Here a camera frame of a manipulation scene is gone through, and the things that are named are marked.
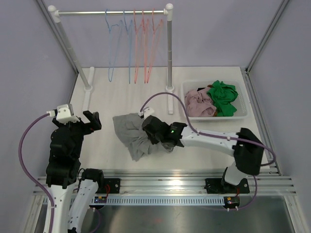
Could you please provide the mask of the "green tank top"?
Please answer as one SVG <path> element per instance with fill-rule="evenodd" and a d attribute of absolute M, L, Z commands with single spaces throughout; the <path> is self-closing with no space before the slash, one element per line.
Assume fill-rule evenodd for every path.
<path fill-rule="evenodd" d="M 207 94 L 213 100 L 214 106 L 217 108 L 218 117 L 232 117 L 237 111 L 232 102 L 238 97 L 238 92 L 234 85 L 225 84 L 223 81 L 215 81 L 213 88 Z"/>

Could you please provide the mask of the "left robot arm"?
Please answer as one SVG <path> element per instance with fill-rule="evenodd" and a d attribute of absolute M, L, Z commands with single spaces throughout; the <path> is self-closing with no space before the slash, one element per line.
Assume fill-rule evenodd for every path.
<path fill-rule="evenodd" d="M 99 169 L 87 168 L 82 172 L 80 187 L 74 201 L 71 196 L 75 189 L 81 163 L 79 161 L 84 136 L 101 130 L 99 113 L 84 111 L 89 120 L 79 120 L 62 124 L 56 119 L 57 129 L 51 134 L 49 164 L 46 169 L 46 184 L 52 196 L 48 214 L 53 217 L 51 223 L 54 233 L 79 233 L 95 193 L 104 190 L 104 174 Z"/>

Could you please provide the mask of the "grey tank top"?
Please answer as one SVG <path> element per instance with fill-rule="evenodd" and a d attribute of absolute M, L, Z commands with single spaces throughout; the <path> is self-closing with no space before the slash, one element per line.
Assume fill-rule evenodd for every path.
<path fill-rule="evenodd" d="M 133 161 L 158 152 L 171 153 L 173 148 L 162 143 L 152 144 L 142 129 L 143 119 L 137 113 L 114 116 L 114 130 L 118 139 L 127 147 Z"/>

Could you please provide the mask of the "mauve pink tank top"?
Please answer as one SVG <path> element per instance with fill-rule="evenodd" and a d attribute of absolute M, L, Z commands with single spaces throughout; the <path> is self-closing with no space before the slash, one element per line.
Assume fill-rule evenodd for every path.
<path fill-rule="evenodd" d="M 201 90 L 190 90 L 185 95 L 185 106 L 189 117 L 215 117 L 217 108 L 207 94 L 210 87 Z"/>

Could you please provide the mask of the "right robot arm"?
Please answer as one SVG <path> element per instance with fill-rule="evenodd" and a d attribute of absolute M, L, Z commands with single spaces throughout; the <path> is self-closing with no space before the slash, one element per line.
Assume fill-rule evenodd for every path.
<path fill-rule="evenodd" d="M 264 149 L 261 141 L 247 128 L 237 133 L 199 131 L 181 122 L 167 124 L 155 116 L 148 116 L 142 123 L 152 144 L 166 149 L 198 147 L 222 152 L 234 158 L 220 179 L 206 179 L 209 194 L 243 193 L 246 176 L 259 175 Z"/>

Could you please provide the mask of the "pink hanger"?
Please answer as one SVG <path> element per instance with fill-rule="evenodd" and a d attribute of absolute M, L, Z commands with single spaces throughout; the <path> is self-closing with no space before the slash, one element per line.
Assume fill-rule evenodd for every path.
<path fill-rule="evenodd" d="M 145 19 L 144 12 L 142 12 L 142 29 L 143 29 L 143 45 L 144 45 L 144 83 L 147 83 L 148 24 L 149 24 L 149 20 Z"/>
<path fill-rule="evenodd" d="M 134 9 L 134 29 L 135 29 L 135 73 L 134 73 L 134 84 L 137 83 L 138 80 L 138 71 L 140 64 L 140 50 L 141 50 L 141 30 L 142 23 L 138 23 L 137 21 L 137 11 Z"/>
<path fill-rule="evenodd" d="M 150 77 L 151 77 L 153 64 L 156 58 L 156 49 L 157 49 L 157 46 L 160 40 L 160 35 L 161 35 L 161 30 L 162 30 L 162 25 L 163 25 L 163 20 L 160 20 L 158 24 L 155 24 L 154 15 L 155 15 L 155 9 L 153 9 L 152 11 L 152 30 L 153 30 L 152 36 L 153 37 L 152 37 L 149 68 L 147 71 L 147 78 L 146 78 L 147 83 L 149 82 Z"/>

